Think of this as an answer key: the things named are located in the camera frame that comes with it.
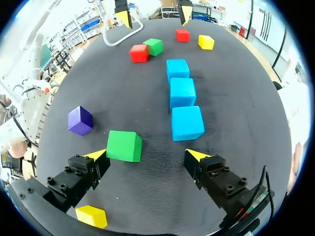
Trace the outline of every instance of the dark gray mat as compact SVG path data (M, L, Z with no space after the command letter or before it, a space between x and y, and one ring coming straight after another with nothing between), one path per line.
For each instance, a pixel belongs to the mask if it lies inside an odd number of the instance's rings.
M190 43L178 43L174 19L151 20L116 47L102 37L79 58L50 108L40 140L38 178L63 170L72 155L106 148L110 130L131 130L143 138L140 163L112 160L94 192L78 207L107 212L108 230L137 234L203 236L219 228L225 212L199 191L183 167L186 148L219 154L231 170L248 179L248 188L267 165L278 208L289 178L291 148L286 116L267 73L258 60L225 29L192 20ZM114 42L129 30L109 31ZM213 51L198 47L198 35L215 39ZM164 52L134 64L129 50L148 38L164 41ZM173 142L168 114L167 59L186 59L197 90L206 133L198 140ZM81 137L67 130L67 115L83 106L94 117L94 130ZM75 217L74 210L68 214ZM261 215L269 217L269 207Z

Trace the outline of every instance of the wall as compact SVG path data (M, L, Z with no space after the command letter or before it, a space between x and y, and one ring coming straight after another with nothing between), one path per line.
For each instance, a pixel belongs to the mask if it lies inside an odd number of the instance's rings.
M138 6L141 17L149 17L156 9L162 7L161 0L128 0L128 2L132 2Z

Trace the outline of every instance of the foam block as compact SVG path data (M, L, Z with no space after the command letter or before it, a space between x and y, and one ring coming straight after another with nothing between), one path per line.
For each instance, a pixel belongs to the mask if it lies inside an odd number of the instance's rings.
M107 226L106 212L93 206L82 206L75 210L77 219L98 228Z
M178 42L189 42L190 41L190 32L186 29L177 29L175 30L175 36Z
M141 160L142 139L135 132L116 131L109 132L107 140L106 156L108 158L140 162Z
M170 108L189 107L195 104L197 95L192 78L171 78Z
M149 60L149 47L148 45L134 45L129 51L133 63L147 62Z
M172 109L173 141L198 139L204 132L202 114L198 106Z
M213 47L215 45L215 41L212 37L207 36L207 35L199 35L198 38L198 45L203 49L203 50L213 50Z
M190 71L184 59L171 59L166 61L166 74L170 82L171 78L189 78Z
M160 39L150 38L147 41L143 42L143 44L149 46L149 53L151 56L154 57L161 54L164 50L163 41Z
M92 115L78 106L68 114L68 130L78 135L85 135L93 129Z

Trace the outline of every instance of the bolt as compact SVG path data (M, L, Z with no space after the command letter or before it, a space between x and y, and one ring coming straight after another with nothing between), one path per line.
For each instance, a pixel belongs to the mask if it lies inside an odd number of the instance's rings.
M34 189L28 188L28 193L33 193L33 192L34 192Z
M67 185L65 185L64 183L59 185L59 188L61 189L61 191L66 191L68 189Z
M211 171L210 175L211 177L216 177L218 175L218 171Z
M228 185L225 190L227 193L231 193L234 190L234 187L232 185Z
M20 193L20 194L19 194L19 197L20 197L20 199L24 199L24 198L25 198L25 195L24 195L23 193Z
M50 185L54 185L54 184L55 184L55 180L54 180L54 178L52 178L51 176L47 177L47 182L48 182Z
M75 172L75 174L76 174L77 176L82 176L82 171L77 170L77 171Z
M64 168L64 171L66 171L67 173L70 173L70 172L71 172L71 167L66 166L66 167Z
M224 170L224 172L226 172L226 173L227 173L227 172L229 172L229 171L230 171L230 168L229 168L228 166L225 166L223 170Z
M239 182L239 184L241 184L241 185L245 185L245 184L247 184L247 179L246 178L241 178L240 179L240 182Z

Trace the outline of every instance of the cable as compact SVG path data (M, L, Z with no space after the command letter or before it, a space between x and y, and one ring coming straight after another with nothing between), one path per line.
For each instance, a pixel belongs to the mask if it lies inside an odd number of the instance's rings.
M105 24L104 24L104 32L103 32L103 39L104 39L104 42L106 43L107 46L109 46L109 47L117 46L118 44L120 44L121 42L123 42L124 40L126 40L127 38L133 36L134 34L138 33L139 31L141 31L141 30L143 29L143 24L142 24L142 23L140 22L140 20L137 18L136 13L135 13L135 15L132 16L132 17L139 23L140 28L137 29L137 30L135 30L135 31L133 31L133 32L131 32L130 34L126 35L125 37L123 37L122 39L118 40L117 42L115 42L115 43L110 43L110 42L107 40L107 37L106 37L106 28L105 28L105 25L106 25L106 23L107 23L107 21L108 21L108 17L109 17L109 15L110 15L110 13L111 13L111 10L112 10L112 9L110 8L110 10L108 11L108 13L107 13L107 15L106 15Z
M273 201L272 196L271 196L271 188L270 188L270 182L269 182L269 174L268 174L268 172L266 172L266 181L267 181L268 196L269 196L270 207L271 207L271 213L270 213L270 218L269 218L269 222L270 222L271 219L272 219L272 217L273 217L273 215L274 215L275 207L274 207L274 201Z
M11 113L11 116L12 116L12 118L13 118L13 120L14 120L14 123L15 123L16 126L19 128L19 130L22 132L22 134L24 135L24 137L26 138L26 140L27 140L29 143L33 144L35 147L38 147L37 144L33 143L33 142L26 136L24 130L21 128L19 122L18 122L17 119L14 117L13 113L12 113L11 111L10 111L10 113Z
M246 214L246 212L250 209L250 207L252 206L252 204L254 203L258 192L260 190L260 188L262 187L263 181L264 181L264 177L266 175L266 165L263 167L262 169L262 173L261 173L261 177L258 183L257 188L255 189L255 192L252 196L252 198L249 200L249 202L247 203L247 205L243 208L243 213L241 214L240 212L231 220L231 222L229 224L227 224L225 227L221 228L218 232L216 232L214 234L214 236L218 236L221 234L224 234L226 231L228 231L232 226L234 226L240 219L243 218L243 216Z

